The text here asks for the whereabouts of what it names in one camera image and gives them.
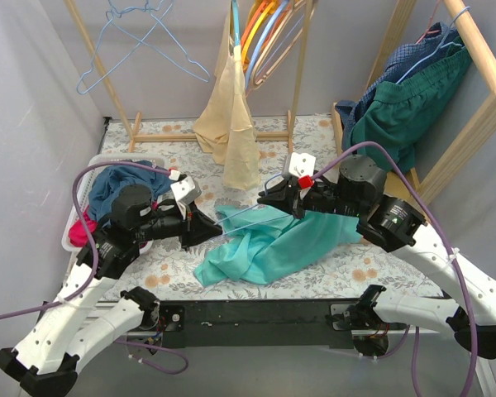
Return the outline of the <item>teal green shirt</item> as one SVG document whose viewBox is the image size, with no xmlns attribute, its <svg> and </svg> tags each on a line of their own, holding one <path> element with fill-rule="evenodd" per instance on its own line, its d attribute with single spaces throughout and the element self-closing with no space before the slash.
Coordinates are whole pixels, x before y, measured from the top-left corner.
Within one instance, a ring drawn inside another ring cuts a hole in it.
<svg viewBox="0 0 496 397">
<path fill-rule="evenodd" d="M 203 286 L 226 279 L 268 285 L 362 238 L 353 217 L 308 211 L 296 219 L 270 206 L 221 205 L 216 211 L 229 240 L 210 250 L 194 270 Z"/>
</svg>

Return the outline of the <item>navy blue t shirt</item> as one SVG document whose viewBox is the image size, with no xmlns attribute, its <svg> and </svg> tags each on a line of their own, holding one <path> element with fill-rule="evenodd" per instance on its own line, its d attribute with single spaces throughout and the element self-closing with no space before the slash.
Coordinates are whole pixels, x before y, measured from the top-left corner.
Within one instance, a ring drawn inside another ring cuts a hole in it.
<svg viewBox="0 0 496 397">
<path fill-rule="evenodd" d="M 112 211 L 112 202 L 126 186 L 144 185 L 150 191 L 151 202 L 169 191 L 173 183 L 167 175 L 129 165 L 110 165 L 93 181 L 84 213 L 89 230 L 93 232 L 104 216 Z"/>
</svg>

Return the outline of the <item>magenta t shirt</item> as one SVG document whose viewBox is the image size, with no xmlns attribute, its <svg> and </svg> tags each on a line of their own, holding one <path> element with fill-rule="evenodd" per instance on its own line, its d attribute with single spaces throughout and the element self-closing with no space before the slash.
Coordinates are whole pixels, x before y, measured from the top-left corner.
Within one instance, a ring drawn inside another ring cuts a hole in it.
<svg viewBox="0 0 496 397">
<path fill-rule="evenodd" d="M 87 224 L 88 230 L 93 233 L 97 227 L 97 222 L 92 220 L 88 215 L 89 208 L 86 208 L 83 211 L 83 217 Z M 74 247 L 83 247 L 88 242 L 87 233 L 82 225 L 82 223 L 78 220 L 76 221 L 68 231 L 69 242 Z"/>
</svg>

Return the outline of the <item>beige plastic hanger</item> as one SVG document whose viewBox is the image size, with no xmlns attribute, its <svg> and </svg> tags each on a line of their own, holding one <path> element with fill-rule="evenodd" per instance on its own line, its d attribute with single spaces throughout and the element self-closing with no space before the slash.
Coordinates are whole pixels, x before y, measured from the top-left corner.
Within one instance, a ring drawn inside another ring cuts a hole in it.
<svg viewBox="0 0 496 397">
<path fill-rule="evenodd" d="M 302 38 L 306 6 L 306 1 L 294 1 L 280 13 L 247 75 L 248 92 L 260 88 Z"/>
</svg>

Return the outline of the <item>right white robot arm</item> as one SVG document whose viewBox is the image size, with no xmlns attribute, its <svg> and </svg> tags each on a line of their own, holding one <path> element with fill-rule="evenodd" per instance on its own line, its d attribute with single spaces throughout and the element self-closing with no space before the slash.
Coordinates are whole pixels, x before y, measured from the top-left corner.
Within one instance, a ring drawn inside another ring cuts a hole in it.
<svg viewBox="0 0 496 397">
<path fill-rule="evenodd" d="M 259 193 L 258 203 L 297 219 L 317 212 L 356 218 L 368 242 L 420 270 L 444 298 L 395 294 L 370 285 L 358 300 L 332 317 L 343 329 L 404 323 L 454 337 L 467 351 L 496 359 L 496 280 L 460 253 L 446 249 L 436 229 L 406 201 L 387 195 L 386 171 L 364 155 L 341 162 L 337 181 L 313 179 L 314 157 L 289 155 L 284 179 Z"/>
</svg>

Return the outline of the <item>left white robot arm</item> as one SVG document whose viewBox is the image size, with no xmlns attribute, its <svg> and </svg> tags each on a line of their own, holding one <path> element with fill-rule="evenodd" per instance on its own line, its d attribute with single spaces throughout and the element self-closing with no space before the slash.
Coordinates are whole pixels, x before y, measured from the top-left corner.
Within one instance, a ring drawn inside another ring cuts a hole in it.
<svg viewBox="0 0 496 397">
<path fill-rule="evenodd" d="M 84 319 L 116 284 L 147 242 L 176 237 L 183 249 L 222 234 L 222 227 L 202 213 L 201 194 L 191 178 L 170 186 L 173 197 L 153 204 L 142 184 L 124 187 L 111 211 L 82 248 L 55 301 L 16 346 L 0 350 L 0 368 L 30 396 L 66 396 L 82 369 L 122 334 L 149 331 L 160 322 L 160 300 L 135 287 L 88 326 Z"/>
</svg>

